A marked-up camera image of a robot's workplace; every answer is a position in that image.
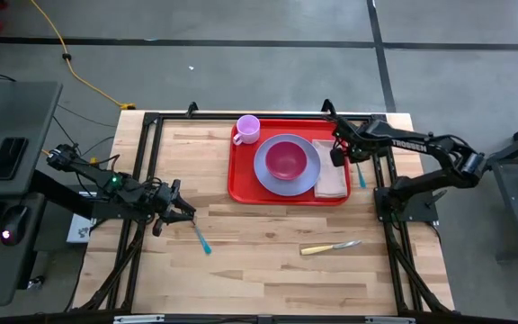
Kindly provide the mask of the lavender grey plate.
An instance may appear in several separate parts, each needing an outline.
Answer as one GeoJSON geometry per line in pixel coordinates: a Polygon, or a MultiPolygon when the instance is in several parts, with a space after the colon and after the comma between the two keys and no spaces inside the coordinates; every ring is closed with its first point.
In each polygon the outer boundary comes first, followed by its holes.
{"type": "Polygon", "coordinates": [[[314,146],[306,139],[293,134],[280,134],[267,139],[255,152],[254,171],[259,183],[273,194],[297,196],[309,191],[317,182],[321,170],[321,160],[314,146]],[[280,142],[297,144],[306,153],[305,171],[296,179],[281,180],[271,175],[266,166],[268,149],[280,142]]]}

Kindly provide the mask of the dark red bowl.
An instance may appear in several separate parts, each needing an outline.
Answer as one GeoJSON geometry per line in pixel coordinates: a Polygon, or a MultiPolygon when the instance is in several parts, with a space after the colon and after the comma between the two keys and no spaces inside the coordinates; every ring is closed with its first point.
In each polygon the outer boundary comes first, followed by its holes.
{"type": "Polygon", "coordinates": [[[290,181],[303,174],[307,167],[307,155],[298,144],[280,141],[266,152],[265,165],[269,173],[281,180],[290,181]]]}

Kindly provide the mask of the cream-handled knife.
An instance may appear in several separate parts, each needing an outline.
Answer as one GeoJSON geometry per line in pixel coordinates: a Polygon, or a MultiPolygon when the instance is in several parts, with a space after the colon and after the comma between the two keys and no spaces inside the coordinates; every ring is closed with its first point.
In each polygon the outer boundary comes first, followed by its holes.
{"type": "Polygon", "coordinates": [[[329,250],[351,248],[351,247],[355,247],[361,243],[362,242],[360,240],[352,240],[352,241],[346,241],[343,243],[338,243],[338,244],[333,244],[333,245],[306,247],[306,248],[302,248],[299,253],[302,256],[309,256],[309,255],[315,255],[318,253],[326,252],[329,250]]]}

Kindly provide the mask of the red plastic tray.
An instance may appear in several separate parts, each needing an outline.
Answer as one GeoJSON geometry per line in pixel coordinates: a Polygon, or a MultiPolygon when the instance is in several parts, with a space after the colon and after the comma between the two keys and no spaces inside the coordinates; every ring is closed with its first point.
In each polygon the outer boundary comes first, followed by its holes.
{"type": "Polygon", "coordinates": [[[322,120],[261,119],[260,138],[254,144],[230,145],[228,159],[228,194],[238,203],[271,205],[334,206],[347,201],[351,193],[351,176],[344,167],[348,195],[344,198],[316,198],[314,186],[297,196],[281,196],[269,192],[255,177],[254,157],[258,148],[269,138],[280,134],[298,135],[313,144],[313,140],[334,141],[335,126],[322,120]]]}

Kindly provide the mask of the black computer mouse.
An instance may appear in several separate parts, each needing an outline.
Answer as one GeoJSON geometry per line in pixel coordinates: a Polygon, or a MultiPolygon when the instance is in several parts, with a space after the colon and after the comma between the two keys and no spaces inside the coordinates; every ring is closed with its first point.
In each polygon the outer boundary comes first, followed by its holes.
{"type": "Polygon", "coordinates": [[[25,234],[30,209],[15,205],[5,211],[0,225],[0,239],[6,246],[19,244],[25,234]]]}

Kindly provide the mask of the pink mug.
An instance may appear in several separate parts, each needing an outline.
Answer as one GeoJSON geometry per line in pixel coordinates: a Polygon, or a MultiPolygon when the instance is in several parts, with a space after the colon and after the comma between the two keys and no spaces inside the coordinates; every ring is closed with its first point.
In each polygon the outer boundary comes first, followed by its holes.
{"type": "Polygon", "coordinates": [[[241,116],[236,123],[236,134],[232,142],[238,146],[241,144],[254,144],[260,138],[261,123],[251,114],[241,116]]]}

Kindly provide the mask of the beige cloth napkin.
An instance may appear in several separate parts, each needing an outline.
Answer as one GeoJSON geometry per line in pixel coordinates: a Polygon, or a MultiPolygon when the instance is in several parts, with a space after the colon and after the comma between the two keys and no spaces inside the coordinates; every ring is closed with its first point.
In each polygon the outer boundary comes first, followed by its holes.
{"type": "Polygon", "coordinates": [[[348,195],[345,171],[343,166],[334,166],[331,140],[314,139],[313,146],[321,161],[319,178],[314,186],[316,198],[344,198],[348,195]]]}

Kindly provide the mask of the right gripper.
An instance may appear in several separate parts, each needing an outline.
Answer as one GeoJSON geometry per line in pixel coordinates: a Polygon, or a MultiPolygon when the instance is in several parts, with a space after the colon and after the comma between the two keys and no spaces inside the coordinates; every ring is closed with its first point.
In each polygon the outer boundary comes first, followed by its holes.
{"type": "Polygon", "coordinates": [[[364,133],[366,124],[356,126],[344,117],[330,117],[329,121],[335,125],[332,131],[335,141],[330,153],[335,167],[343,167],[346,161],[365,162],[380,150],[380,141],[364,133]]]}

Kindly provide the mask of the teal-handled spoon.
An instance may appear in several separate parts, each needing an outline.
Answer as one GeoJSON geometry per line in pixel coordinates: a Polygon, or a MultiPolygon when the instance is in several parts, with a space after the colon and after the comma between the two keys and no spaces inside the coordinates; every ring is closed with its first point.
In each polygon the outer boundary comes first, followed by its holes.
{"type": "Polygon", "coordinates": [[[204,238],[204,236],[202,235],[201,230],[199,229],[199,227],[196,224],[193,225],[193,228],[194,228],[195,234],[198,237],[198,240],[201,243],[201,246],[202,246],[205,254],[210,255],[212,253],[212,248],[209,245],[209,243],[207,242],[207,240],[204,238]]]}

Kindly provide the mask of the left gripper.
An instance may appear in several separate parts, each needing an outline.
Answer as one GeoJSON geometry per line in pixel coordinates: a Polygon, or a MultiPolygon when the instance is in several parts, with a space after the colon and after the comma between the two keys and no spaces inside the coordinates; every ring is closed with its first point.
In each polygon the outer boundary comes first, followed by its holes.
{"type": "Polygon", "coordinates": [[[164,224],[172,224],[181,221],[194,223],[194,215],[183,212],[196,212],[180,195],[181,181],[175,179],[171,185],[162,183],[151,195],[147,197],[147,208],[157,215],[152,234],[159,237],[164,224]]]}

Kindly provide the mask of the white paper sheet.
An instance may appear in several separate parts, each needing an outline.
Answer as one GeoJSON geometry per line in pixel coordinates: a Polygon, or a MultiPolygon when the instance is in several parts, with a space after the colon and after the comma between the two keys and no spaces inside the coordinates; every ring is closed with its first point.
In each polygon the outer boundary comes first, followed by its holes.
{"type": "Polygon", "coordinates": [[[90,230],[94,222],[80,215],[74,214],[67,233],[66,243],[86,244],[89,242],[90,230]]]}

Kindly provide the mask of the grey desk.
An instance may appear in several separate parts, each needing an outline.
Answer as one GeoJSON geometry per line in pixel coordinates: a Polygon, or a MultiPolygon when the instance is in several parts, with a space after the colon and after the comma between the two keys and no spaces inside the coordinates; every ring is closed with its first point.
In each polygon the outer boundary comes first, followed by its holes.
{"type": "Polygon", "coordinates": [[[30,209],[22,241],[6,246],[0,239],[0,306],[10,303],[30,279],[35,238],[47,204],[43,194],[30,190],[30,184],[61,90],[54,82],[0,83],[0,147],[8,137],[29,140],[14,179],[0,181],[0,225],[10,207],[30,209]]]}

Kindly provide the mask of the black phone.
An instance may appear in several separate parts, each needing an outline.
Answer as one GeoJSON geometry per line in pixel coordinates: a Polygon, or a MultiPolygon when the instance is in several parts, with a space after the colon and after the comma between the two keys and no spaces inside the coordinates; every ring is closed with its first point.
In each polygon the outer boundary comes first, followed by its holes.
{"type": "Polygon", "coordinates": [[[0,181],[13,180],[29,140],[23,137],[5,138],[0,147],[0,181]]]}

